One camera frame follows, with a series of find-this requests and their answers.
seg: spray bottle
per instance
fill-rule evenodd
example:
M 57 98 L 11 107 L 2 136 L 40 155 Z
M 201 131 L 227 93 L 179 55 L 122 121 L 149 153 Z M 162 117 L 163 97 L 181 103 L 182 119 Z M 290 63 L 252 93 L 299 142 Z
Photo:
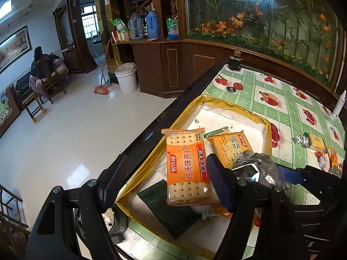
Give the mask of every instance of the spray bottle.
M 341 94 L 331 116 L 332 118 L 337 118 L 337 116 L 340 114 L 343 106 L 344 106 L 344 103 L 345 103 L 345 100 L 346 100 L 346 90 L 344 90 L 344 92 Z

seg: broom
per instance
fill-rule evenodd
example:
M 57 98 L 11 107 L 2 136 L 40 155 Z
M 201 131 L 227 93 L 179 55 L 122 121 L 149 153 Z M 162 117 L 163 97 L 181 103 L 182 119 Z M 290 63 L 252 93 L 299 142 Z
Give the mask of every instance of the broom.
M 106 55 L 107 55 L 107 52 L 108 52 L 108 48 L 110 46 L 110 41 L 111 40 L 109 40 L 108 43 L 107 43 L 106 52 L 105 52 L 105 58 L 104 58 L 104 62 L 103 62 L 102 68 L 101 68 L 101 82 L 100 82 L 100 85 L 96 86 L 94 88 L 94 93 L 95 94 L 102 94 L 102 95 L 107 95 L 108 94 L 107 88 L 102 85 L 102 77 L 104 75 L 105 60 L 106 60 Z

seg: metal screw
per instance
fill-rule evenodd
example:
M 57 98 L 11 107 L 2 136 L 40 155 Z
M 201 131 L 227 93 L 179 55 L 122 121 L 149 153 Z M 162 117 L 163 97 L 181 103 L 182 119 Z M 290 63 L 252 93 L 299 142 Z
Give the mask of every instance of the metal screw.
M 52 189 L 52 192 L 54 193 L 58 193 L 61 191 L 61 186 L 55 186 L 53 189 Z
M 97 184 L 97 181 L 95 179 L 91 179 L 87 182 L 87 185 L 89 187 L 94 187 Z
M 247 185 L 247 181 L 244 180 L 244 179 L 238 180 L 237 183 L 238 183 L 240 186 L 245 186 L 245 185 Z
M 273 189 L 274 189 L 276 192 L 282 191 L 282 187 L 279 186 L 279 185 L 274 185 Z

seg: wooden counter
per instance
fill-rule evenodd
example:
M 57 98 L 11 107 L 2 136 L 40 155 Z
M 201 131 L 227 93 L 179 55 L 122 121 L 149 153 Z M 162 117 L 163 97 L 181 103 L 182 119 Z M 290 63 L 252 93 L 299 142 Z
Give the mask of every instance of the wooden counter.
M 337 102 L 337 94 L 314 77 L 280 60 L 247 49 L 191 39 L 141 39 L 116 45 L 122 44 L 131 44 L 140 89 L 147 94 L 177 97 L 218 61 L 227 61 L 229 55 L 234 55 L 234 50 L 239 50 L 243 65 L 297 87 L 328 108 L 333 108 Z

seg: wooden shelf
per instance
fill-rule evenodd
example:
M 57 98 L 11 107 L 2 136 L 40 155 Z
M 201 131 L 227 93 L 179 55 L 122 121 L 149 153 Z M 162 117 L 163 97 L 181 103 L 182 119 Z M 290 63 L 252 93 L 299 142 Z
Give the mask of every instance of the wooden shelf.
M 162 43 L 175 43 L 175 42 L 182 42 L 182 40 L 169 40 L 169 39 L 155 39 L 150 41 L 148 38 L 144 38 L 144 39 L 132 39 L 130 41 L 126 41 L 126 42 L 118 42 L 115 43 L 113 39 L 111 39 L 111 44 L 112 45 L 124 45 L 124 44 L 162 44 Z

